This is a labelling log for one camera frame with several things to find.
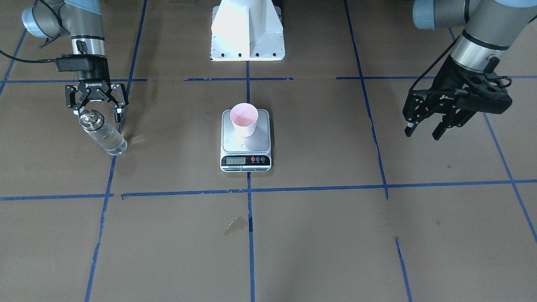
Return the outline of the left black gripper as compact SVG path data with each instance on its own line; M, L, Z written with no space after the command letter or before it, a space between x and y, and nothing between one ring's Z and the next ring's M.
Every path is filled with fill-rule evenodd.
M402 111L408 123L405 135L412 136L418 124L433 114L443 115L432 132L435 140L450 126L463 126L477 112L502 114L512 105L507 90L511 84L509 76L468 70L449 55L429 89L409 90Z

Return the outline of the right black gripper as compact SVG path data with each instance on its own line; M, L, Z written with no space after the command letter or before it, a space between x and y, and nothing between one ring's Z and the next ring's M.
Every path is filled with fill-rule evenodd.
M123 111L129 105L125 85L111 84L109 65L98 68L96 71L75 71L78 77L78 86L65 86L65 105L73 110L73 114L81 115L86 111L90 102L107 102L114 110L116 123L123 120Z

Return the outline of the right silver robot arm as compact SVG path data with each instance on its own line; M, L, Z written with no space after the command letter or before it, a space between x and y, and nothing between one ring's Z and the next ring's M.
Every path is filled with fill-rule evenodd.
M79 114L90 102L107 102L115 121L121 122L129 104L123 84L111 84L105 50L102 12L97 0L41 0L22 13L25 28L50 44L65 36L71 40L72 54L52 59L57 71L77 74L78 85L65 87L66 107Z

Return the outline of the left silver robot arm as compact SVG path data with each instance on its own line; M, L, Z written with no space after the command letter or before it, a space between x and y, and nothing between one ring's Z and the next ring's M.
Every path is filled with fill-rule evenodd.
M444 62L428 89L412 85L402 110L405 135L432 115L442 120L435 140L451 128L461 128L476 113L502 114L511 105L512 80L495 68L527 24L536 19L535 0L416 0L412 16L419 29L462 26L440 55Z

